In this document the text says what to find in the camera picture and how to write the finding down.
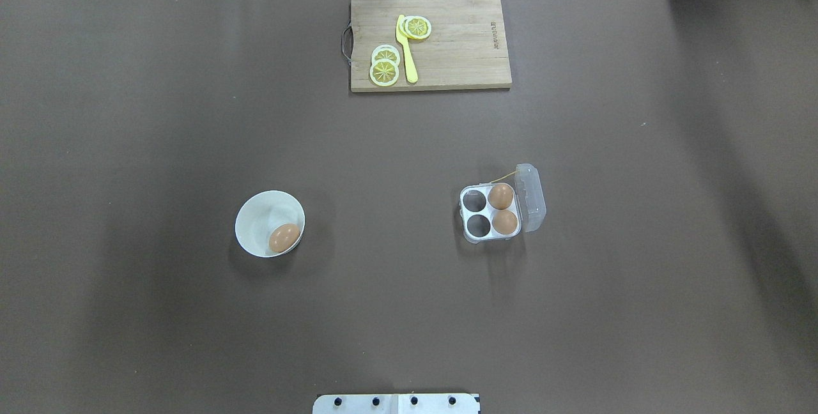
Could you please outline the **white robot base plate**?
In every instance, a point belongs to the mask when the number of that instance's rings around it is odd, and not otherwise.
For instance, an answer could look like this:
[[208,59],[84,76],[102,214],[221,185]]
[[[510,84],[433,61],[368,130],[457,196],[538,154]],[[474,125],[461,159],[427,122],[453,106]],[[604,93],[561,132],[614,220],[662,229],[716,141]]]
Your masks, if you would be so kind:
[[325,394],[316,398],[313,413],[480,413],[479,394],[396,393]]

